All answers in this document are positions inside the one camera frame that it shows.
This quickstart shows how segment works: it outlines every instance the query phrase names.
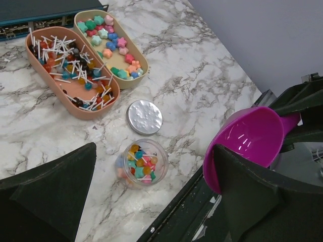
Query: metal lid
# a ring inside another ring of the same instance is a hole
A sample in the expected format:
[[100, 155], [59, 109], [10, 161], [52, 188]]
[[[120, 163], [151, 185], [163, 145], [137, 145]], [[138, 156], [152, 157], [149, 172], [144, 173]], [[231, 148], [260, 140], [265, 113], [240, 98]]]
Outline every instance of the metal lid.
[[157, 133], [163, 123], [160, 109], [147, 100], [138, 100], [130, 104], [126, 116], [130, 128], [144, 136]]

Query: oval tray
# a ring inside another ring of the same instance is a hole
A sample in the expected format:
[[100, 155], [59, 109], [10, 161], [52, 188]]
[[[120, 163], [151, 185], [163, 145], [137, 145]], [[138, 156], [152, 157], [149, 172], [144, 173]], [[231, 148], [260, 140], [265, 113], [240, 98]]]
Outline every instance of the oval tray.
[[[97, 55], [93, 54], [92, 49], [89, 48], [88, 42], [83, 41], [83, 39], [74, 31], [64, 28], [64, 27], [49, 27], [45, 29], [40, 29], [32, 32], [33, 36], [35, 36], [36, 39], [42, 39], [41, 36], [44, 36], [48, 39], [52, 39], [51, 35], [57, 36], [58, 39], [64, 39], [65, 36], [67, 36], [68, 39], [76, 39], [75, 43], [77, 44], [78, 48], [82, 48], [85, 44], [85, 48], [83, 52], [87, 52], [90, 55], [90, 58], [93, 58], [93, 61], [95, 63], [96, 67], [101, 67], [102, 63], [97, 57]], [[34, 67], [34, 69], [39, 73], [39, 75], [43, 78], [43, 80], [47, 83], [47, 85], [50, 87], [50, 89], [55, 93], [57, 98], [61, 101], [61, 103], [65, 106], [65, 108], [68, 110], [68, 112], [83, 120], [90, 120], [97, 118], [107, 111], [111, 109], [111, 107], [115, 104], [116, 100], [120, 96], [120, 89], [118, 86], [118, 83], [113, 78], [111, 81], [111, 89], [113, 92], [113, 96], [115, 99], [109, 103], [104, 108], [97, 110], [97, 111], [84, 111], [76, 107], [64, 94], [62, 89], [60, 88], [60, 85], [62, 85], [63, 89], [65, 89], [69, 96], [71, 97], [80, 97], [83, 100], [89, 100], [91, 99], [95, 94], [96, 91], [91, 89], [90, 91], [85, 90], [84, 86], [80, 85], [77, 81], [72, 81], [72, 83], [64, 83], [64, 82], [58, 82], [55, 81], [51, 75], [45, 70], [45, 68], [41, 65], [41, 63], [37, 60], [37, 58], [33, 55], [33, 53], [29, 50], [28, 46], [31, 45], [31, 38], [30, 34], [26, 37], [25, 45], [27, 49], [27, 56], [31, 63], [31, 65]], [[106, 67], [104, 67], [101, 70], [101, 73], [103, 76], [107, 76], [108, 78], [111, 77], [111, 72], [108, 71]]]
[[[97, 57], [100, 59], [102, 64], [107, 62], [107, 66], [113, 67], [114, 66], [113, 65], [114, 57], [111, 57], [110, 59], [107, 59], [107, 58], [103, 57], [103, 59], [102, 59], [97, 54], [96, 50], [91, 45], [91, 43], [89, 42], [87, 37], [85, 37], [83, 35], [82, 31], [77, 26], [77, 23], [79, 21], [85, 22], [87, 19], [93, 19], [95, 16], [101, 16], [101, 17], [104, 18], [106, 15], [110, 15], [114, 19], [113, 28], [115, 30], [115, 33], [117, 33], [118, 36], [124, 37], [126, 39], [126, 41], [128, 42], [127, 43], [127, 48], [129, 49], [129, 53], [132, 54], [135, 57], [136, 61], [140, 62], [141, 68], [144, 71], [142, 76], [137, 77], [137, 78], [135, 78], [134, 80], [131, 80], [131, 81], [124, 80], [124, 79], [121, 79], [119, 77], [115, 77], [115, 79], [117, 80], [117, 82], [118, 82], [118, 84], [120, 86], [120, 89], [131, 88], [131, 87], [137, 85], [142, 80], [142, 78], [147, 74], [147, 72], [148, 72], [148, 62], [147, 62], [146, 58], [141, 54], [141, 52], [137, 48], [137, 46], [132, 42], [132, 40], [126, 34], [125, 30], [121, 27], [121, 25], [118, 23], [118, 21], [115, 19], [115, 17], [112, 16], [111, 14], [108, 14], [105, 11], [102, 11], [102, 10], [88, 10], [88, 11], [79, 12], [77, 15], [75, 15], [75, 18], [74, 18], [74, 31], [76, 33], [78, 33], [84, 41], [87, 41], [88, 45], [91, 46], [92, 51], [94, 52], [95, 55], [97, 55]], [[118, 52], [117, 50], [114, 51], [114, 55], [120, 55], [117, 52]], [[118, 64], [120, 66], [128, 65], [126, 62], [124, 62], [124, 56], [123, 55], [118, 56], [118, 58], [115, 58], [115, 60], [118, 62]]]

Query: clear jar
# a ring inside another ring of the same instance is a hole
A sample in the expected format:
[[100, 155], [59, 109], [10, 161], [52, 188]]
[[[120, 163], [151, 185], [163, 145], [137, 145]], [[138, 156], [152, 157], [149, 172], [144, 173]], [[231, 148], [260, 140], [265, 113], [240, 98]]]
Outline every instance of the clear jar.
[[159, 143], [141, 139], [130, 144], [118, 157], [116, 171], [124, 185], [141, 189], [160, 182], [168, 171], [168, 164], [167, 153]]

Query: white marble surface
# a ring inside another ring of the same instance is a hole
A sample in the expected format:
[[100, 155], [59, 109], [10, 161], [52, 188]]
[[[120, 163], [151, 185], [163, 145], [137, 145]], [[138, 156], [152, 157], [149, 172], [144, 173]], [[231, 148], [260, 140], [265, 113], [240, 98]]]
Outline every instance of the white marble surface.
[[[0, 43], [0, 178], [88, 143], [97, 162], [76, 241], [136, 241], [202, 165], [225, 119], [260, 92], [186, 0], [112, 0], [110, 13], [142, 50], [150, 74], [93, 121], [65, 110], [29, 64], [24, 40]], [[125, 120], [137, 99], [153, 101], [164, 124], [151, 138], [169, 154], [165, 179], [140, 191], [117, 182], [114, 161], [141, 138]]]

